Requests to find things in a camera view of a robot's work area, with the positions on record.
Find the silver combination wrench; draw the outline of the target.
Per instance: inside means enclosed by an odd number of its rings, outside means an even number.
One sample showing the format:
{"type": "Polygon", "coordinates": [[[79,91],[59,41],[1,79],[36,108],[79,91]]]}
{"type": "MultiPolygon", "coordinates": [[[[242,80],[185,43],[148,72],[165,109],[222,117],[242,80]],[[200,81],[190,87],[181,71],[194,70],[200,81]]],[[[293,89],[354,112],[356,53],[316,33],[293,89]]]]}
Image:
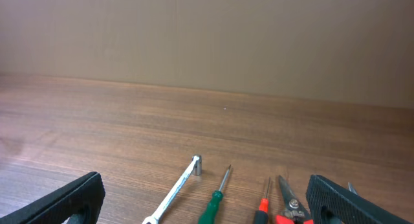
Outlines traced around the silver combination wrench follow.
{"type": "Polygon", "coordinates": [[[191,163],[184,170],[183,174],[179,177],[177,182],[173,185],[166,197],[162,200],[157,209],[152,215],[146,217],[142,224],[158,224],[161,217],[167,211],[168,207],[172,204],[173,200],[180,192],[186,181],[191,175],[200,176],[202,173],[202,157],[201,155],[194,155],[191,159],[191,163]]]}

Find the orange black needle-nose pliers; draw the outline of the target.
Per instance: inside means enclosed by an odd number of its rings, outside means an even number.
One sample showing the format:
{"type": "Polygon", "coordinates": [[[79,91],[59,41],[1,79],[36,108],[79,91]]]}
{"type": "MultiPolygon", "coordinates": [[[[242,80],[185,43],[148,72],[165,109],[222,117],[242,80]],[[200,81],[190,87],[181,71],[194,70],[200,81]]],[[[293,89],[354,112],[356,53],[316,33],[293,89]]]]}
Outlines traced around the orange black needle-nose pliers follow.
{"type": "Polygon", "coordinates": [[[350,192],[358,195],[358,192],[355,190],[355,188],[354,188],[354,186],[352,185],[351,182],[348,182],[348,189],[349,189],[350,192]]]}

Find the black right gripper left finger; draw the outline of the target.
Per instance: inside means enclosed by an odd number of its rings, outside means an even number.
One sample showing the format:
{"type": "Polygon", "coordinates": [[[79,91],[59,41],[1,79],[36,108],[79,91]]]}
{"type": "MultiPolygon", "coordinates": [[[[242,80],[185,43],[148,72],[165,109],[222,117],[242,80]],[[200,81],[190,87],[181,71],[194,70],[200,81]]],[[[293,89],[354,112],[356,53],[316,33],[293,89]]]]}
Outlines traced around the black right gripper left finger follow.
{"type": "Polygon", "coordinates": [[[95,224],[104,202],[101,175],[89,172],[1,218],[1,224],[95,224]]]}

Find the green handled screwdriver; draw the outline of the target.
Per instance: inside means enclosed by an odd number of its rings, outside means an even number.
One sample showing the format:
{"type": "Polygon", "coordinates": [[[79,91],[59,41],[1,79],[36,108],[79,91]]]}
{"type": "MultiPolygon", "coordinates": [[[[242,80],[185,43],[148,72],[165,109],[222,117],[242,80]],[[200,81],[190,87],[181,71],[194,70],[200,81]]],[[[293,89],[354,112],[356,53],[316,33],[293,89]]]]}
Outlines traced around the green handled screwdriver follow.
{"type": "Polygon", "coordinates": [[[215,190],[212,194],[212,198],[208,202],[205,211],[201,214],[198,224],[214,224],[216,215],[219,211],[219,205],[223,200],[223,188],[226,184],[228,176],[230,175],[232,165],[230,164],[223,176],[221,184],[218,190],[215,190]]]}

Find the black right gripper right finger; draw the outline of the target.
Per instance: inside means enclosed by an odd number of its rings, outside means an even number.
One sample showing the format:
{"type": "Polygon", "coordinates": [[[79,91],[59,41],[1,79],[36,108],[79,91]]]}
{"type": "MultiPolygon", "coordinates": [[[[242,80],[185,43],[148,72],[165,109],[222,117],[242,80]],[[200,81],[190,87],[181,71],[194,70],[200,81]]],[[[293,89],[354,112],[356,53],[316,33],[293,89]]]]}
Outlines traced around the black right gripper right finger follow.
{"type": "Polygon", "coordinates": [[[312,175],[306,192],[315,223],[409,224],[322,175],[312,175]]]}

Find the black red handled screwdriver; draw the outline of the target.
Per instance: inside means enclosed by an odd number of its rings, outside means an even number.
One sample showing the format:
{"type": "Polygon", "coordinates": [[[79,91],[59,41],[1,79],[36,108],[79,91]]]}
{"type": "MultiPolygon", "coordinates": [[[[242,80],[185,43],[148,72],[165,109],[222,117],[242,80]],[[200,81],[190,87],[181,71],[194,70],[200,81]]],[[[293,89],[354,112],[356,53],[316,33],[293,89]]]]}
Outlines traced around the black red handled screwdriver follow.
{"type": "Polygon", "coordinates": [[[259,208],[255,211],[253,224],[267,224],[268,223],[268,193],[270,189],[271,184],[271,178],[268,178],[268,183],[265,190],[265,195],[261,199],[261,202],[259,204],[259,208]]]}

